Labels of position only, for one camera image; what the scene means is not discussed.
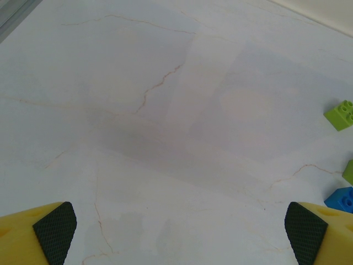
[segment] marble vein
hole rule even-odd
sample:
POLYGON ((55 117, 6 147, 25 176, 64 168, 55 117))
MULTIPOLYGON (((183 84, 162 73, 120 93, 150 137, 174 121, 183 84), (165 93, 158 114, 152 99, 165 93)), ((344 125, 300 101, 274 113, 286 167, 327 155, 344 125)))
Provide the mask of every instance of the marble vein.
POLYGON ((72 144, 70 144, 70 146, 62 151, 59 155, 57 155, 44 169, 47 169, 49 167, 51 167, 52 165, 54 165, 54 163, 65 153, 67 153, 68 151, 72 150, 74 147, 76 147, 79 143, 81 143, 94 129, 99 128, 100 126, 102 126, 103 124, 105 124, 104 122, 100 123, 98 126, 94 126, 92 129, 90 129, 86 134, 84 134, 82 137, 80 137, 77 141, 73 142, 72 144))
POLYGON ((324 49, 318 49, 318 51, 325 52, 325 53, 327 53, 328 55, 330 55, 330 56, 332 56, 333 58, 335 58, 336 60, 344 61, 344 62, 353 64, 353 62, 348 61, 348 60, 345 60, 345 59, 342 59, 342 58, 338 57, 336 54, 334 54, 334 53, 332 53, 332 52, 329 52, 329 51, 326 51, 326 50, 324 50, 324 49))
POLYGON ((133 18, 127 18, 127 17, 124 17, 122 15, 114 15, 114 14, 105 15, 104 17, 98 18, 98 19, 88 19, 86 21, 79 22, 79 23, 61 24, 61 25, 62 26, 78 26, 78 25, 82 25, 82 24, 85 24, 85 23, 88 23, 88 22, 98 22, 98 21, 101 21, 102 19, 109 18, 109 17, 121 18, 121 19, 124 19, 124 20, 132 21, 132 22, 144 23, 144 24, 147 24, 147 25, 154 26, 156 28, 170 30, 170 31, 174 31, 174 32, 181 32, 181 33, 187 33, 187 34, 196 34, 195 32, 190 32, 190 31, 185 31, 185 30, 178 30, 178 29, 170 29, 170 28, 166 28, 164 26, 160 26, 160 25, 157 25, 157 24, 149 22, 149 21, 133 19, 133 18))
POLYGON ((252 6, 252 7, 255 7, 255 8, 261 9, 261 10, 263 10, 263 11, 269 12, 269 13, 271 13, 271 14, 274 14, 274 15, 279 15, 280 17, 283 17, 283 18, 294 19, 294 20, 297 20, 297 21, 300 21, 300 22, 303 22, 303 23, 306 23, 306 24, 309 24, 309 25, 313 25, 313 26, 317 26, 317 25, 319 25, 319 23, 316 23, 316 22, 305 21, 305 20, 303 20, 303 19, 294 18, 294 17, 290 17, 290 16, 288 16, 288 15, 283 15, 283 14, 278 14, 278 13, 272 12, 272 11, 267 10, 267 9, 265 9, 265 8, 262 8, 262 7, 256 6, 256 5, 254 5, 254 4, 250 4, 250 3, 249 3, 249 2, 247 2, 247 1, 244 1, 244 3, 246 3, 246 4, 248 4, 248 5, 252 6))
POLYGON ((183 11, 180 11, 180 12, 181 12, 181 14, 183 14, 184 16, 186 16, 186 17, 188 17, 188 18, 191 18, 192 20, 196 21, 196 22, 199 23, 200 25, 205 26, 205 27, 208 28, 208 29, 215 30, 214 28, 211 28, 210 26, 207 26, 205 23, 199 21, 197 18, 191 17, 191 16, 189 16, 188 14, 186 14, 186 13, 183 12, 183 11))
POLYGON ((1 94, 0 94, 0 99, 9 99, 9 100, 17 101, 19 103, 25 103, 25 104, 35 105, 35 106, 40 106, 40 107, 60 108, 60 109, 77 109, 77 110, 98 110, 101 112, 106 112, 108 114, 112 114, 114 116, 119 115, 119 113, 114 113, 114 112, 111 112, 107 109, 102 109, 99 107, 85 106, 85 105, 51 104, 51 103, 45 103, 45 102, 35 102, 35 101, 23 99, 23 98, 16 98, 16 97, 11 97, 11 96, 1 95, 1 94))
POLYGON ((155 88, 157 87, 160 87, 161 85, 164 84, 164 81, 165 79, 171 75, 172 73, 176 73, 178 69, 180 69, 181 67, 183 66, 183 63, 179 66, 177 66, 173 71, 171 72, 168 72, 166 75, 163 76, 162 80, 156 84, 155 86, 153 86, 152 88, 149 88, 148 90, 146 90, 143 94, 143 102, 142 104, 138 107, 137 111, 134 112, 134 114, 137 114, 145 105, 146 105, 146 102, 147 102, 147 96, 149 94, 150 91, 154 90, 155 88))
POLYGON ((228 41, 228 42, 230 42, 230 43, 239 43, 239 42, 234 41, 234 40, 229 40, 229 39, 226 39, 226 38, 224 38, 224 37, 222 37, 222 36, 217 36, 217 35, 207 35, 207 34, 204 34, 204 35, 205 35, 205 36, 209 36, 209 37, 214 38, 214 39, 221 39, 221 40, 224 40, 224 41, 228 41))
POLYGON ((272 247, 271 250, 283 251, 282 249, 279 249, 278 247, 276 247, 276 246, 274 246, 273 244, 271 244, 270 241, 269 241, 264 235, 262 235, 261 233, 259 233, 259 232, 257 231, 257 229, 255 229, 255 228, 252 226, 252 223, 251 223, 249 220, 247 220, 247 219, 245 219, 245 218, 243 218, 243 217, 240 217, 240 218, 244 221, 246 230, 247 230, 249 233, 251 233, 251 234, 253 234, 253 235, 255 235, 255 236, 259 236, 259 237, 262 239, 262 241, 264 241, 266 244, 268 244, 270 247, 272 247))
POLYGON ((298 174, 302 169, 306 168, 306 167, 315 167, 317 168, 318 170, 321 170, 323 172, 326 172, 326 173, 329 173, 331 175, 334 175, 334 174, 342 174, 343 172, 342 171, 334 171, 334 172, 331 172, 331 171, 328 171, 326 169, 323 169, 323 168, 320 168, 318 167, 317 165, 314 165, 314 164, 306 164, 304 166, 302 166, 300 169, 298 169, 296 172, 294 172, 294 174, 292 176, 290 176, 289 178, 284 178, 284 179, 279 179, 277 181, 275 181, 274 183, 271 184, 270 188, 268 190, 270 190, 273 185, 277 184, 277 183, 280 183, 282 181, 289 181, 290 179, 292 179, 293 177, 295 177, 296 174, 298 174))
POLYGON ((104 231, 103 231, 103 224, 102 224, 102 221, 101 221, 101 216, 99 214, 99 210, 98 210, 98 206, 97 206, 97 203, 98 203, 98 183, 99 183, 99 166, 97 167, 97 177, 96 177, 96 186, 95 186, 95 201, 94 201, 94 209, 95 209, 95 212, 97 213, 97 216, 98 216, 98 224, 99 224, 99 228, 100 228, 100 233, 105 241, 105 243, 108 245, 108 247, 110 248, 110 253, 104 253, 102 250, 100 250, 100 254, 95 254, 95 255, 90 255, 86 258, 83 259, 81 265, 85 265, 85 262, 89 259, 92 259, 92 258, 101 258, 101 257, 107 257, 110 262, 111 259, 109 257, 109 255, 112 255, 112 254, 120 254, 119 251, 114 251, 113 250, 113 247, 111 246, 111 244, 108 242, 108 239, 106 238, 106 236, 104 235, 104 231))

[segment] toy block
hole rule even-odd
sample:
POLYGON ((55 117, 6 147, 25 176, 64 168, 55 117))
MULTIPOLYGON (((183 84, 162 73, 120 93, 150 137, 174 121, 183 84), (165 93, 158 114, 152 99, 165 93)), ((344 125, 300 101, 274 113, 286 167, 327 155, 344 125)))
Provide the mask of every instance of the toy block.
POLYGON ((337 131, 346 129, 353 125, 353 103, 345 100, 326 112, 324 116, 337 131))
POLYGON ((353 185, 353 160, 350 160, 344 170, 342 177, 353 185))
POLYGON ((353 188, 347 187, 335 190, 335 192, 325 200, 325 204, 332 209, 353 213, 353 188))
POLYGON ((3 216, 0 218, 0 264, 63 265, 76 226, 69 202, 3 216))
POLYGON ((285 229, 299 265, 351 265, 353 214, 291 202, 285 229))

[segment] black rubber pad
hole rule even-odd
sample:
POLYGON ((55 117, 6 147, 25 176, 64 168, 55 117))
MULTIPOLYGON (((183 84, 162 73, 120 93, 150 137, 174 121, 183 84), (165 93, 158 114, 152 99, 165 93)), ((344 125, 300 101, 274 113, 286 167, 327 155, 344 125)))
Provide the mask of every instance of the black rubber pad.
POLYGON ((313 265, 328 224, 298 203, 288 207, 285 228, 299 265, 313 265))
POLYGON ((33 225, 49 265, 63 265, 77 226, 72 204, 65 202, 33 225))

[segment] white floor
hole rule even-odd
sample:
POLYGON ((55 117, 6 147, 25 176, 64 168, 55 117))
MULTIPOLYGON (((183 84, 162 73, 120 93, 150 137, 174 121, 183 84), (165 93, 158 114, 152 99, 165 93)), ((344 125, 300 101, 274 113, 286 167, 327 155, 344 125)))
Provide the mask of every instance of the white floor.
POLYGON ((348 186, 352 49, 261 0, 43 0, 0 44, 0 215, 72 202, 67 265, 297 264, 288 204, 348 186))

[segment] blue lego brick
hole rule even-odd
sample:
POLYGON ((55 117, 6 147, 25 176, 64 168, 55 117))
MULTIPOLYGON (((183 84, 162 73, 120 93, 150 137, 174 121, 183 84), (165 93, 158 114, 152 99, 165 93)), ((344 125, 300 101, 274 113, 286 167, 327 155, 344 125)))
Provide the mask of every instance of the blue lego brick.
POLYGON ((353 213, 353 187, 337 189, 325 200, 327 207, 353 213))

